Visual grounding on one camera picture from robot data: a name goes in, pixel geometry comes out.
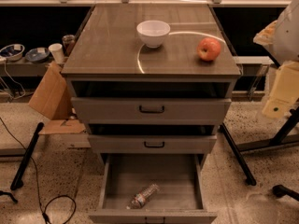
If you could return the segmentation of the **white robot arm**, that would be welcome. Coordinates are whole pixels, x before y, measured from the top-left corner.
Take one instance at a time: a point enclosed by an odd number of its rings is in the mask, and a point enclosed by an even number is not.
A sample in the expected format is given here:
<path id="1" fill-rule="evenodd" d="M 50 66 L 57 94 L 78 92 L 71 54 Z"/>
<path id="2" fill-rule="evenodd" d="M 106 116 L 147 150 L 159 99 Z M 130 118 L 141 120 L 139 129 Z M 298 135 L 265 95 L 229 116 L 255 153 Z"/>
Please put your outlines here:
<path id="1" fill-rule="evenodd" d="M 279 64 L 262 109 L 264 116 L 279 119 L 299 99 L 299 0 L 292 0 L 253 42 L 263 46 Z"/>

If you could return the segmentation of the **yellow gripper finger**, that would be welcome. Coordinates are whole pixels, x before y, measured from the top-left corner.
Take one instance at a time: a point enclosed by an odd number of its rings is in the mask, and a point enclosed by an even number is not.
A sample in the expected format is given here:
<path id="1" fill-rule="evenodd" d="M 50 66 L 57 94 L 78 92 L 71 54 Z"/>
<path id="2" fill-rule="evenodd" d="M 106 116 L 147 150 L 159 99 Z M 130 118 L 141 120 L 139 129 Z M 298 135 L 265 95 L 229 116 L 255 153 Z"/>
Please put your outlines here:
<path id="1" fill-rule="evenodd" d="M 298 99 L 299 62 L 286 61 L 276 71 L 274 84 L 262 114 L 269 119 L 280 119 Z"/>

